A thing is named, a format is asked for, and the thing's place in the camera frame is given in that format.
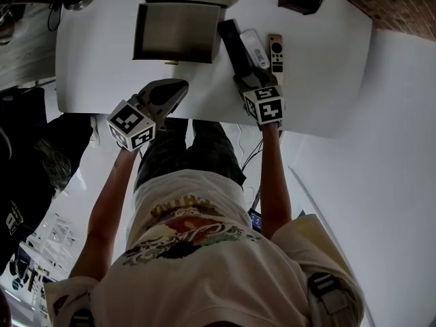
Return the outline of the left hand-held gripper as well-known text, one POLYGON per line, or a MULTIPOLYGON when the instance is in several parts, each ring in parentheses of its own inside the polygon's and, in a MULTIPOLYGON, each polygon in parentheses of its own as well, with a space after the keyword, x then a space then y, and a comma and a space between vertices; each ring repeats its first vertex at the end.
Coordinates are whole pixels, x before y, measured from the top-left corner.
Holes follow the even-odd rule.
POLYGON ((121 101, 106 122, 110 135, 128 151, 136 151, 155 139, 189 89, 186 80, 167 78, 148 83, 127 101, 121 101))

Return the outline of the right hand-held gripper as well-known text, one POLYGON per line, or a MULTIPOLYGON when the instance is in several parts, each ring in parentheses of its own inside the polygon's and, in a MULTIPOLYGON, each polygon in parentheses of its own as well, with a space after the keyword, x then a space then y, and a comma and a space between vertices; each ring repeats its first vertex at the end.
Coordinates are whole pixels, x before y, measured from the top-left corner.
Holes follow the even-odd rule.
POLYGON ((280 125, 284 114, 284 96, 273 74, 266 69, 252 67, 248 76, 234 75, 233 80, 247 114, 253 117, 258 125, 280 125))

